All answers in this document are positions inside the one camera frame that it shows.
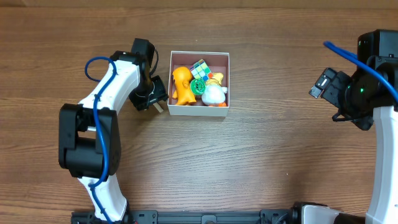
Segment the wooden cat rattle drum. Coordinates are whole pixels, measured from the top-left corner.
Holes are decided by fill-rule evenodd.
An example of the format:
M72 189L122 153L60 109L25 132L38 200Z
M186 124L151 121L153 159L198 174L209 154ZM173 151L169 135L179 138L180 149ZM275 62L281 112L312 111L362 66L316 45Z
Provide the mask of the wooden cat rattle drum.
M156 108L156 110L160 113L162 113L164 111L164 109L158 104L158 103L154 103L153 106Z

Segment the orange dinosaur toy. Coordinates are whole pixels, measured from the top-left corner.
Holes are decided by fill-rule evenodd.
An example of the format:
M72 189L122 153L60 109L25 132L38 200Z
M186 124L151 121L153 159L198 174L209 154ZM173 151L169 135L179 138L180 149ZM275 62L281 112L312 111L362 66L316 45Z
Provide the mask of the orange dinosaur toy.
M193 76L187 67L178 67L173 72L175 91L173 99L177 99L176 105L190 105L196 103L196 98L190 88L190 81Z

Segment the green round plastic toy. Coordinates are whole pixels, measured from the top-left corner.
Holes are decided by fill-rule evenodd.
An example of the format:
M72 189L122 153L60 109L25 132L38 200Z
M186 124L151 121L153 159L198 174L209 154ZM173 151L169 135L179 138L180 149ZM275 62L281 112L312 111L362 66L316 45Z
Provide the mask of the green round plastic toy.
M201 78L193 79L190 82L190 89L191 89L192 93L196 96L204 94L205 89L206 89L205 81Z

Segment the colourful puzzle cube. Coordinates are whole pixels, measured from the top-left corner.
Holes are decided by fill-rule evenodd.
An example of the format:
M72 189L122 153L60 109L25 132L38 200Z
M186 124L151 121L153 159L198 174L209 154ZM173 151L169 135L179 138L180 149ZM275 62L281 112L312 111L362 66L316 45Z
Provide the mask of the colourful puzzle cube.
M194 63L189 68L189 70L195 79L202 79L204 81L207 81L213 78L213 73L203 59L200 59L199 61Z

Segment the white plush duck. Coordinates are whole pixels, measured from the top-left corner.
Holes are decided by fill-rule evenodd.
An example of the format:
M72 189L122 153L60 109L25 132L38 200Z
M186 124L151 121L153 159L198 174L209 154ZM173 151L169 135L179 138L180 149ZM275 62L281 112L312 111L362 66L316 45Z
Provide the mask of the white plush duck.
M226 107L226 94L228 88L222 86L224 75L214 73L213 77L206 81L205 92L201 96L202 102L207 106Z

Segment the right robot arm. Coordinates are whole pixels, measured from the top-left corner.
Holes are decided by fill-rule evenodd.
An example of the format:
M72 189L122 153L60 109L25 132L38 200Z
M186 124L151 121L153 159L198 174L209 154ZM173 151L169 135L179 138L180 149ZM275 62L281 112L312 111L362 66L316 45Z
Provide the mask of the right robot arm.
M326 205L298 202L280 223L397 223L397 31L377 29L358 37L357 52L324 46L356 65L352 75L326 68L309 94L337 107L334 122L376 128L376 165L371 202L360 217Z

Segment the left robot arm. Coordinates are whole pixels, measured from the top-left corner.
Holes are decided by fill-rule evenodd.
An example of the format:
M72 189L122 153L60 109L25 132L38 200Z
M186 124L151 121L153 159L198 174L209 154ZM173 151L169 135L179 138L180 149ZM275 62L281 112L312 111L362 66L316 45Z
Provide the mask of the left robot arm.
M167 101L163 81L154 72L159 53L147 39L134 39L130 51L100 57L108 63L95 89L59 113L58 162L87 190L92 212L73 212L72 223L135 223L116 171L121 160L118 114L126 100L138 111Z

